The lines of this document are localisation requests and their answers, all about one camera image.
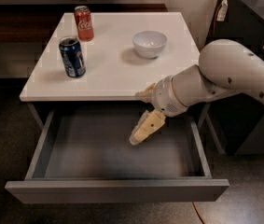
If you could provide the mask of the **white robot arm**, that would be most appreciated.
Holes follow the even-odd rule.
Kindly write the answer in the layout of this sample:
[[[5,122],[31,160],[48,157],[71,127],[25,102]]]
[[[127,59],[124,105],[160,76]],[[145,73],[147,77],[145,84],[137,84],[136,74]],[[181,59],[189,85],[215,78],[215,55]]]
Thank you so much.
[[[235,41],[215,40],[202,49],[196,64],[136,93],[154,110],[144,112],[132,130],[130,143],[142,143],[166,118],[178,116],[192,105],[238,93],[264,104],[264,61]]]

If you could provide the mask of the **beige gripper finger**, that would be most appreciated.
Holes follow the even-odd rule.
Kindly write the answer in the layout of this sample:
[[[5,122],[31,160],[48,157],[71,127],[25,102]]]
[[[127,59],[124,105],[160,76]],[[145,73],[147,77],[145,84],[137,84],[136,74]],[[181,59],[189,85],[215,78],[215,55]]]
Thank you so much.
[[[151,102],[151,97],[153,94],[153,90],[155,89],[156,84],[153,83],[150,86],[148,86],[146,89],[139,91],[135,94],[135,97],[144,102],[144,103],[150,103]]]
[[[132,130],[129,141],[136,146],[165,124],[166,117],[158,110],[146,110]]]

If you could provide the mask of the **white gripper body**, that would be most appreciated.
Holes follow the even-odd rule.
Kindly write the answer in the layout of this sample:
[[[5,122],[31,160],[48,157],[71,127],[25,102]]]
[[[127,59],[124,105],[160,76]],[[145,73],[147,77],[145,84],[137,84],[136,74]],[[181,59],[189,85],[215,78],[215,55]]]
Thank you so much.
[[[172,76],[166,77],[155,85],[151,95],[151,104],[166,117],[175,117],[188,110],[174,94]]]

